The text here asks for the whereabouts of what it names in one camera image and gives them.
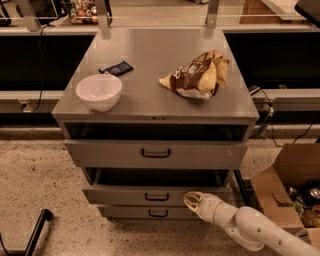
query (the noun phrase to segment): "drawer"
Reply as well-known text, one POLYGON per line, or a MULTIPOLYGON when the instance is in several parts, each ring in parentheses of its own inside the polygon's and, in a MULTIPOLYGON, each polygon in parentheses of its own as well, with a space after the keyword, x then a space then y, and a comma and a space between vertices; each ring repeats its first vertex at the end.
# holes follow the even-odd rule
POLYGON ((122 187, 93 185, 83 189, 90 204, 122 206, 185 206, 188 191, 213 193, 224 201, 233 198, 232 188, 213 187, 122 187))
POLYGON ((231 170, 160 168, 82 168, 90 185, 225 187, 231 170))
POLYGON ((65 122, 68 138, 84 140, 243 141, 249 123, 243 120, 197 120, 153 117, 152 121, 100 120, 65 122))
POLYGON ((187 207, 99 206, 98 209, 108 220, 200 220, 187 207))
POLYGON ((238 169, 245 143, 66 140, 80 167, 238 169))

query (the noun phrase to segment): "white bowl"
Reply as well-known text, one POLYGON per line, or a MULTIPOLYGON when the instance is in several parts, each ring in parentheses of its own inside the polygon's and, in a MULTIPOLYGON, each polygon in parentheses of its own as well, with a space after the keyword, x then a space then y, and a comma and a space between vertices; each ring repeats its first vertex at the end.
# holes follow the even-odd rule
POLYGON ((109 74, 97 74, 81 80, 76 88, 78 97, 90 108, 100 112, 111 109, 122 91, 121 80, 109 74))

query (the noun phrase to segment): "black cable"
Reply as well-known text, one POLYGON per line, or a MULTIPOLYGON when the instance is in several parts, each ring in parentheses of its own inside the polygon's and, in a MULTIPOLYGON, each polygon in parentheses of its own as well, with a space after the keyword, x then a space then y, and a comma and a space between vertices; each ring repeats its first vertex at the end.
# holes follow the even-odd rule
POLYGON ((0 233, 0 243, 1 243, 1 246, 2 246, 3 251, 5 252, 5 254, 6 254, 7 256, 11 256, 11 254, 6 250, 6 247, 5 247, 4 244, 3 244, 2 237, 1 237, 1 233, 0 233))
POLYGON ((295 143, 298 139, 300 139, 300 138, 303 137, 304 135, 306 135, 306 134, 310 131, 310 129, 311 129, 311 127, 312 127, 313 125, 314 125, 314 123, 310 124, 310 126, 308 127, 308 129, 307 129, 303 134, 301 134, 301 135, 299 135, 297 138, 295 138, 294 141, 292 142, 292 144, 295 143))
POLYGON ((278 148, 283 148, 283 146, 281 146, 281 145, 279 145, 279 144, 277 143, 276 139, 275 139, 274 136, 273 136, 273 125, 271 125, 271 138, 272 138, 274 144, 275 144, 278 148))
MULTIPOLYGON (((269 107, 273 107, 272 101, 270 100, 270 98, 268 97, 268 95, 266 94, 266 92, 265 92, 263 89, 260 89, 259 91, 261 91, 261 92, 265 95, 265 97, 266 97, 266 99, 267 99, 267 104, 269 105, 269 107)), ((259 135, 261 134, 261 132, 265 129, 265 127, 266 127, 267 125, 269 125, 270 123, 271 123, 271 119, 270 119, 268 122, 264 123, 263 126, 260 128, 259 132, 258 132, 257 134, 255 134, 255 135, 250 136, 249 139, 252 139, 252 138, 254 138, 254 137, 259 136, 259 135)))
MULTIPOLYGON (((268 97, 268 95, 266 94, 266 92, 265 92, 263 89, 260 89, 259 91, 261 91, 261 92, 266 96, 266 98, 267 98, 267 100, 268 100, 267 104, 268 104, 270 107, 273 107, 272 101, 270 100, 270 98, 268 97)), ((253 136, 250 136, 249 139, 254 138, 254 137, 257 137, 258 135, 260 135, 260 133, 264 130, 264 128, 265 128, 267 125, 270 125, 270 124, 271 124, 271 119, 269 120, 269 122, 266 122, 266 123, 263 125, 263 127, 261 127, 260 131, 259 131, 257 134, 255 134, 255 135, 253 135, 253 136)), ((301 134, 301 135, 299 135, 298 137, 296 137, 296 138, 294 139, 294 141, 292 142, 292 144, 294 144, 294 143, 295 143, 298 139, 300 139, 301 137, 305 136, 305 135, 310 131, 310 129, 311 129, 311 127, 312 127, 313 125, 314 125, 314 123, 312 123, 312 124, 308 127, 308 129, 307 129, 303 134, 301 134)), ((283 146, 281 146, 281 145, 279 145, 279 144, 277 143, 276 139, 275 139, 274 136, 273 136, 273 125, 271 125, 271 138, 272 138, 274 144, 275 144, 277 147, 283 147, 283 146)))
POLYGON ((41 98, 42 98, 42 92, 43 92, 43 85, 44 85, 44 55, 43 55, 43 51, 42 51, 42 34, 45 28, 47 27, 52 27, 52 25, 50 24, 46 24, 45 26, 43 26, 43 28, 40 31, 40 35, 39 35, 39 50, 40 50, 40 55, 41 55, 41 86, 40 86, 40 95, 39 95, 39 99, 38 99, 38 104, 36 106, 35 109, 32 110, 32 112, 35 112, 39 109, 40 107, 40 102, 41 102, 41 98))

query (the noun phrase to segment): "metal cabinet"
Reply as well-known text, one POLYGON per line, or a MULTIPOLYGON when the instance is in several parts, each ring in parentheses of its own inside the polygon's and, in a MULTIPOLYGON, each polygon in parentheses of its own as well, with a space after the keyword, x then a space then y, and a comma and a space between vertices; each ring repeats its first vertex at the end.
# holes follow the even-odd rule
POLYGON ((96 35, 53 111, 87 179, 83 193, 109 220, 197 220, 183 195, 197 190, 230 198, 230 177, 258 118, 224 34, 205 28, 109 33, 96 35), (213 48, 230 59, 228 84, 214 98, 186 99, 159 84, 163 72, 213 48), (120 77, 119 102, 104 113, 88 109, 75 94, 78 81, 121 56, 134 70, 120 77))

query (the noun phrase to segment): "chip bag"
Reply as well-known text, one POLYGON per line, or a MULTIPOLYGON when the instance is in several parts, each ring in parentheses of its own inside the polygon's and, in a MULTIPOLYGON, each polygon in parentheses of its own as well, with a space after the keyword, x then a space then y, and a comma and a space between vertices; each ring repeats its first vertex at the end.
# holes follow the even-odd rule
POLYGON ((226 85, 229 59, 218 50, 205 52, 159 79, 166 88, 188 98, 210 99, 226 85))

